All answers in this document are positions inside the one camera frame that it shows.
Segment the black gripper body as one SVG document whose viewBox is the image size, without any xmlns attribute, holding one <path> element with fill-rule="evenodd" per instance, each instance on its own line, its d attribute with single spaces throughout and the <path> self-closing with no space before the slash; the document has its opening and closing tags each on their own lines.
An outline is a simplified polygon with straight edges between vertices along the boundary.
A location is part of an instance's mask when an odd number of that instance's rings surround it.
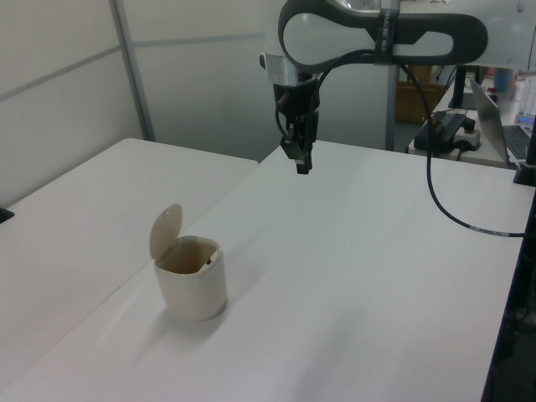
<svg viewBox="0 0 536 402">
<path fill-rule="evenodd" d="M 285 118 L 297 118 L 320 106 L 318 80 L 309 80 L 298 86 L 273 85 L 278 111 Z"/>
</svg>

